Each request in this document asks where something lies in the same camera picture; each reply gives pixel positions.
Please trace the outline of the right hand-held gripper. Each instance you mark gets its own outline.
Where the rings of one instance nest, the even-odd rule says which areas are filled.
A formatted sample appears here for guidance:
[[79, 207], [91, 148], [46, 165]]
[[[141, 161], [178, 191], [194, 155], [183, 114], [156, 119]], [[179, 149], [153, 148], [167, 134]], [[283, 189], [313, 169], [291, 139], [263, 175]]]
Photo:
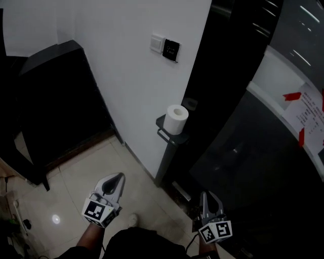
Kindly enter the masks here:
[[[217, 243], [232, 237], [231, 221], [228, 221], [226, 215], [222, 214], [223, 203], [213, 192], [203, 191], [201, 193], [199, 210], [202, 226], [198, 229], [198, 233], [205, 243]], [[208, 218], [211, 213], [221, 215]]]

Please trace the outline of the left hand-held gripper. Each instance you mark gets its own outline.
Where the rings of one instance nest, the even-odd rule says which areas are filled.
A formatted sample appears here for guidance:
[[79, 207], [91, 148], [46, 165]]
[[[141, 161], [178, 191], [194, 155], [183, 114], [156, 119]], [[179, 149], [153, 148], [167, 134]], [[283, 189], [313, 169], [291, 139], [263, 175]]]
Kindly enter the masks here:
[[106, 228], [120, 213], [118, 203], [125, 186], [125, 175], [116, 173], [98, 181], [95, 191], [85, 200], [82, 215], [98, 227]]

